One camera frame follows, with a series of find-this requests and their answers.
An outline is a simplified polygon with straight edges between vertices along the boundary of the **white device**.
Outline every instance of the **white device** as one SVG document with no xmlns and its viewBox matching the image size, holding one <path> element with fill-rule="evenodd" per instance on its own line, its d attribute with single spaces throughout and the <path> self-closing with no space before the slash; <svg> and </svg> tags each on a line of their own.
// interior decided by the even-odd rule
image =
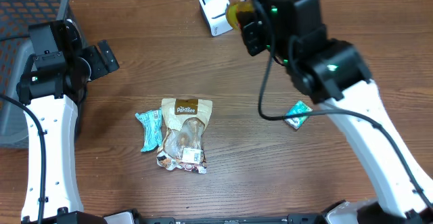
<svg viewBox="0 0 433 224">
<path fill-rule="evenodd" d="M 221 35 L 233 28 L 225 17 L 225 10 L 230 5 L 229 0 L 198 0 L 200 11 L 212 36 Z"/>
</svg>

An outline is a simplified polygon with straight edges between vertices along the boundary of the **candy wrapper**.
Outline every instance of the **candy wrapper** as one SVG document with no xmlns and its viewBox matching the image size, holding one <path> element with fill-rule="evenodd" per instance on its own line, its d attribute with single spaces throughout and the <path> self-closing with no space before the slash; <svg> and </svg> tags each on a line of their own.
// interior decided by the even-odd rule
<svg viewBox="0 0 433 224">
<path fill-rule="evenodd" d="M 304 102 L 298 101 L 292 107 L 292 109 L 290 109 L 290 111 L 287 112 L 286 116 L 293 115 L 293 114 L 305 113 L 305 112 L 311 112 L 311 111 L 312 111 L 312 109 L 309 108 Z M 308 116 L 301 116 L 300 118 L 285 119 L 285 121 L 290 126 L 292 126 L 294 129 L 299 129 L 307 118 L 308 118 Z"/>
<path fill-rule="evenodd" d="M 152 151 L 155 150 L 156 146 L 161 146 L 161 109 L 150 110 L 149 112 L 142 114 L 135 113 L 135 117 L 143 124 L 145 131 L 144 145 L 141 152 Z"/>
<path fill-rule="evenodd" d="M 167 133 L 158 148 L 156 163 L 170 171 L 179 168 L 206 173 L 202 135 L 212 114 L 212 102 L 203 99 L 163 99 L 161 110 Z"/>
</svg>

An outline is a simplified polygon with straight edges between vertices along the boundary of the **green led light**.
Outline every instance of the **green led light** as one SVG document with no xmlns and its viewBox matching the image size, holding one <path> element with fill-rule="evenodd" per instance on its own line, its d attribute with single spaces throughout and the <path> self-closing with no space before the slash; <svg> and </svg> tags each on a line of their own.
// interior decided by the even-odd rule
<svg viewBox="0 0 433 224">
<path fill-rule="evenodd" d="M 336 66 L 336 65 L 332 65 L 332 64 L 327 65 L 327 69 L 331 72 L 334 72 L 335 70 L 337 70 L 337 68 L 338 68 L 338 66 Z"/>
</svg>

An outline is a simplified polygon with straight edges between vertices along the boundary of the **wood grain surface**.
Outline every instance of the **wood grain surface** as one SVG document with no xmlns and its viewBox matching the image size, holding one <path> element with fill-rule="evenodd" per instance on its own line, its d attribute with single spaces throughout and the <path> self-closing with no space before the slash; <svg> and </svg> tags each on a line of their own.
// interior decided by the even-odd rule
<svg viewBox="0 0 433 224">
<path fill-rule="evenodd" d="M 322 0 L 331 37 L 356 44 L 409 149 L 433 175 L 433 0 Z M 211 38 L 198 0 L 71 0 L 91 44 L 107 39 L 120 70 L 89 84 L 76 177 L 85 211 L 138 208 L 145 217 L 253 217 L 320 211 L 375 196 L 345 137 L 327 117 L 295 131 L 257 114 L 267 60 L 240 34 Z M 134 117 L 165 97 L 214 103 L 204 133 L 208 173 L 169 172 L 142 154 Z M 311 102 L 274 66 L 265 112 Z M 0 149 L 0 223 L 17 223 L 26 150 Z"/>
</svg>

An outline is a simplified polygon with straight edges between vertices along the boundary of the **gray plastic basket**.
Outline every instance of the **gray plastic basket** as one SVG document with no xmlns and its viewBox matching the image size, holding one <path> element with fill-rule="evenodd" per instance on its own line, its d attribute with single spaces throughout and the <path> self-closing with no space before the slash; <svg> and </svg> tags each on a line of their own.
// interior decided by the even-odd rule
<svg viewBox="0 0 433 224">
<path fill-rule="evenodd" d="M 71 19 L 76 24 L 68 2 L 69 0 L 0 0 L 0 37 L 25 35 L 29 25 L 53 20 Z M 34 51 L 29 39 L 11 39 L 0 43 L 0 93 L 18 99 L 16 84 L 32 53 Z M 28 147 L 23 111 L 1 100 L 0 147 Z"/>
</svg>

